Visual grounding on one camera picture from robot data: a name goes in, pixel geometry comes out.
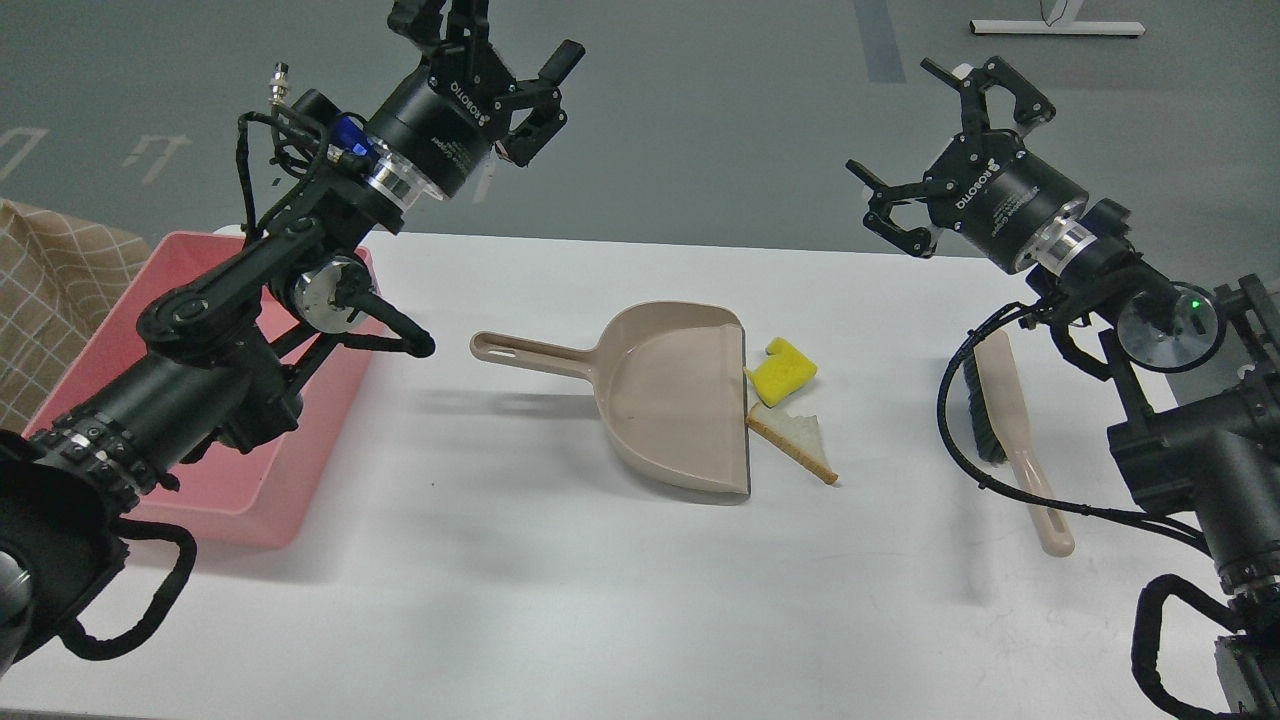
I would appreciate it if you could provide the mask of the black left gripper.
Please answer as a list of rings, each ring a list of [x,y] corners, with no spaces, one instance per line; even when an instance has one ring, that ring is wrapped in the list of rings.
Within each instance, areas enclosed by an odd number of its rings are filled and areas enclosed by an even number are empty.
[[[489,1],[394,1],[387,27],[407,38],[420,65],[375,110],[366,133],[407,159],[430,192],[452,199],[495,145],[529,163],[567,124],[561,85],[586,49],[564,40],[532,79],[516,81],[488,45]],[[512,129],[511,115],[529,114]]]

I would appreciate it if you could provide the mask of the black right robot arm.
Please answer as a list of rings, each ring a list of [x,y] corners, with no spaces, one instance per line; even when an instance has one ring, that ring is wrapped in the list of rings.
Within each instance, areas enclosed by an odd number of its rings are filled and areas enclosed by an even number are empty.
[[[890,184],[859,161],[863,224],[928,259],[960,234],[1000,270],[1024,275],[1033,304],[1010,302],[970,329],[934,401],[941,442],[982,489],[1039,510],[1098,518],[1180,542],[1210,557],[1215,600],[1188,579],[1148,582],[1135,606],[1130,667],[1142,694],[1176,719],[1217,712],[1178,698],[1158,669],[1171,598],[1217,624],[1224,719],[1277,716],[1277,301],[1257,275],[1204,290],[1172,281],[1129,240],[1130,213],[1087,191],[1025,143],[1051,122],[1050,99],[1001,56],[924,70],[959,96],[960,128],[919,181]],[[1110,383],[1123,406],[1108,451],[1134,509],[1050,497],[1028,450],[1012,372],[995,360],[1006,325],[1044,328],[1062,360]]]

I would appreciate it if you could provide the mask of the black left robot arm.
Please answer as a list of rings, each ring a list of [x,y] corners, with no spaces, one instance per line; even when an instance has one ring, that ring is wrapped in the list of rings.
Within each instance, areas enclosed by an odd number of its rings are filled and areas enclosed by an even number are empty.
[[[419,51],[370,118],[275,65],[268,111],[237,120],[242,249],[154,300],[143,356],[29,437],[3,433],[3,666],[51,639],[88,661],[137,650],[186,588],[197,543],[131,516],[173,468],[219,443],[247,454],[296,430],[302,391],[339,347],[428,357],[428,331],[385,301],[357,250],[422,196],[445,201],[490,152],[526,167],[566,126],[563,41],[518,79],[485,1],[398,1],[388,27]]]

